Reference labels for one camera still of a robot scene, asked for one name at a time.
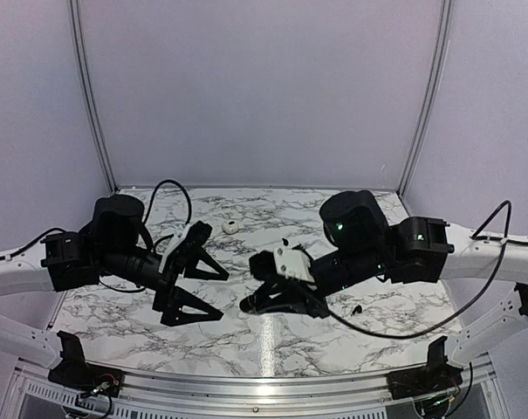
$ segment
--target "black plastic housing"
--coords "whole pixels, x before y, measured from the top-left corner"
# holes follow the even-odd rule
[[[440,279],[454,246],[448,244],[445,221],[413,216],[393,226],[389,241],[397,264],[387,268],[392,283],[431,282]]]
[[[93,220],[84,228],[97,252],[132,249],[141,236],[148,250],[153,240],[142,222],[143,203],[130,195],[113,195],[95,203]]]
[[[77,390],[91,391],[106,381],[106,375],[109,374],[116,383],[106,392],[111,397],[118,397],[124,376],[122,370],[86,362],[83,347],[76,335],[59,331],[57,336],[62,343],[62,361],[49,371],[48,381]]]
[[[79,233],[66,232],[47,236],[46,258],[40,264],[48,269],[57,292],[99,283],[99,268],[91,259]]]
[[[330,197],[319,209],[324,230],[341,252],[355,253],[378,247],[389,225],[369,190],[347,190]]]
[[[463,384],[463,370],[448,365],[444,349],[446,340],[447,336],[441,336],[430,343],[426,365],[387,374],[387,385],[394,400],[453,388],[453,382]]]

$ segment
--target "white enclosure wall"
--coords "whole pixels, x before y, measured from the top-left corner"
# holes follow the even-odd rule
[[[0,1],[0,251],[77,229],[107,189],[73,54],[68,7]],[[56,294],[0,298],[0,313],[44,327]],[[0,353],[0,404],[16,357]]]
[[[396,189],[441,4],[83,2],[117,183]]]
[[[416,215],[477,227],[504,199],[528,235],[528,1],[456,2],[449,53],[405,196]],[[502,217],[492,226],[502,230]],[[482,281],[449,283],[458,306]],[[466,320],[512,288],[495,283]],[[490,351],[513,419],[528,419],[528,330]]]

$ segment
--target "marble tabletop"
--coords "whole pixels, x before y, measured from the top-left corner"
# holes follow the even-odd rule
[[[191,189],[193,221],[213,226],[205,249],[230,273],[227,282],[180,278],[179,286],[224,312],[217,322],[167,327],[152,311],[154,293],[113,292],[103,286],[69,291],[54,330],[76,333],[86,358],[119,367],[179,374],[293,377],[347,374],[402,367],[426,360],[428,343],[449,329],[416,340],[384,340],[348,330],[334,319],[297,314],[249,315],[238,303],[260,283],[250,276],[248,258],[257,251],[302,244],[318,258],[333,250],[322,233],[319,207],[334,190]],[[121,193],[147,203],[151,189]],[[396,194],[375,194],[390,223],[407,216]],[[180,191],[161,189],[147,227],[156,240],[182,226],[187,215]],[[225,220],[240,231],[226,235]],[[112,286],[133,288],[118,278]],[[411,333],[453,313],[442,285],[382,284],[375,278],[328,298],[332,310],[383,333]],[[361,314],[351,315],[361,305]]]

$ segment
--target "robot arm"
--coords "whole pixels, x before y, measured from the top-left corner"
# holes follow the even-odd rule
[[[488,278],[500,253],[500,241],[471,240],[471,231],[456,224],[451,224],[446,232],[455,251],[448,255],[441,277]],[[450,365],[465,367],[478,355],[528,327],[528,246],[514,243],[527,244],[528,237],[509,237],[497,279],[517,285],[483,317],[448,336],[446,355]]]
[[[318,259],[301,249],[253,256],[250,271],[263,284],[241,302],[241,310],[324,318],[326,296],[378,275],[404,284],[487,279],[502,250],[494,235],[473,239],[473,230],[439,219],[410,217],[388,226],[368,191],[332,196],[319,213],[326,237],[338,249]],[[528,237],[506,240],[497,279],[516,283],[514,290],[468,327],[432,342],[426,366],[390,373],[394,399],[450,387],[450,379],[463,382],[464,366],[528,327]]]
[[[161,256],[151,249],[153,241],[141,222],[143,210],[143,204],[131,196],[101,198],[93,220],[80,232],[52,234],[25,251],[1,252],[0,296],[62,292],[96,285],[103,275],[116,275],[155,291],[153,308],[161,313],[164,325],[220,319],[223,313],[175,285],[179,275],[228,278],[229,273],[203,249],[211,227],[202,222],[187,226]],[[146,249],[137,246],[139,236]],[[200,261],[215,272],[197,269]],[[185,306],[197,313],[185,313]],[[72,388],[94,388],[102,383],[98,379],[103,374],[121,375],[119,370],[86,363],[77,336],[39,330],[1,314],[0,351],[50,369],[49,380]]]

